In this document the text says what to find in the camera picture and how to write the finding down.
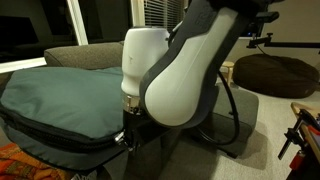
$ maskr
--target green cushion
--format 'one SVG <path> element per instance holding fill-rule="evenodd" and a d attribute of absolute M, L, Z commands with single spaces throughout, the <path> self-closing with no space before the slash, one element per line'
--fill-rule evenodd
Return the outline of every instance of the green cushion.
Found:
<path fill-rule="evenodd" d="M 6 85 L 1 104 L 30 120 L 98 139 L 123 128 L 121 81 L 119 67 L 20 70 Z"/>

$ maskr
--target bean bag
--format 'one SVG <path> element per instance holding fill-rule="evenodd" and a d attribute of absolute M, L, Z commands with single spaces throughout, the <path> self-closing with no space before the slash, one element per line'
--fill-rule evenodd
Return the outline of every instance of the bean bag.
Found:
<path fill-rule="evenodd" d="M 234 65 L 233 81 L 245 89 L 283 98 L 305 98 L 319 84 L 316 68 L 295 58 L 255 54 Z"/>

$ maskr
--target black cable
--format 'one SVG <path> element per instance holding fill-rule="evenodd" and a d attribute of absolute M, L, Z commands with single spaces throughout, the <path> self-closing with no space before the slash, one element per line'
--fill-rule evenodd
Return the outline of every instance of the black cable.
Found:
<path fill-rule="evenodd" d="M 256 45 L 256 46 L 258 47 L 258 49 L 259 49 L 263 54 L 269 55 L 269 54 L 265 53 L 265 52 L 260 48 L 259 45 Z"/>
<path fill-rule="evenodd" d="M 258 49 L 259 49 L 263 54 L 268 55 L 267 53 L 265 53 L 265 52 L 260 48 L 260 46 L 259 46 L 259 45 L 257 45 L 257 47 L 258 47 Z"/>
<path fill-rule="evenodd" d="M 233 98 L 233 95 L 231 93 L 231 90 L 230 90 L 226 80 L 224 79 L 224 77 L 223 77 L 223 75 L 221 74 L 220 71 L 218 72 L 218 75 L 221 78 L 222 83 L 223 83 L 223 85 L 225 87 L 225 90 L 227 92 L 227 95 L 228 95 L 228 98 L 229 98 L 229 101 L 230 101 L 231 109 L 232 109 L 232 115 L 233 115 L 233 118 L 234 118 L 234 134 L 233 134 L 233 137 L 229 141 L 221 142 L 220 140 L 212 139 L 205 132 L 203 132 L 199 126 L 196 127 L 196 130 L 200 133 L 201 137 L 203 137 L 205 140 L 209 141 L 210 143 L 213 143 L 213 144 L 216 144 L 216 145 L 228 145 L 228 144 L 233 143 L 239 136 L 240 120 L 239 120 L 239 115 L 238 115 L 236 103 L 234 101 L 234 98 Z"/>

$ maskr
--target window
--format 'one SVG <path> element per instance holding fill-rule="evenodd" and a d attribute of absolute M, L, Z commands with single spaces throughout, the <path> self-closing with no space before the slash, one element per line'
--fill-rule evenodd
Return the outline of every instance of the window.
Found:
<path fill-rule="evenodd" d="M 131 27 L 129 0 L 79 0 L 89 44 L 122 41 Z"/>
<path fill-rule="evenodd" d="M 49 48 L 124 40 L 130 23 L 130 0 L 0 0 L 0 73 L 45 65 Z"/>
<path fill-rule="evenodd" d="M 182 0 L 144 0 L 146 26 L 159 26 L 169 32 L 183 19 Z"/>
<path fill-rule="evenodd" d="M 39 58 L 45 49 L 77 45 L 65 0 L 0 3 L 0 63 Z"/>

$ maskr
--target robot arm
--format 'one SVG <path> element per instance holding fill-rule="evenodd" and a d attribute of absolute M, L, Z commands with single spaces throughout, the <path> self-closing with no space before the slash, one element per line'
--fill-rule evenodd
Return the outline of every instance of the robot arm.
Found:
<path fill-rule="evenodd" d="M 223 61 L 258 10 L 251 0 L 193 0 L 169 48 L 165 33 L 155 29 L 151 30 L 153 40 L 148 37 L 146 41 L 159 43 L 158 51 L 153 44 L 145 49 L 136 46 L 136 51 L 125 44 L 122 89 L 126 97 L 131 97 L 131 103 L 138 97 L 136 105 L 162 126 L 196 126 L 215 104 L 216 75 Z M 149 57 L 135 58 L 138 51 Z M 139 69 L 140 76 L 129 73 L 135 71 L 130 67 Z M 129 92 L 129 86 L 135 86 L 136 91 Z"/>

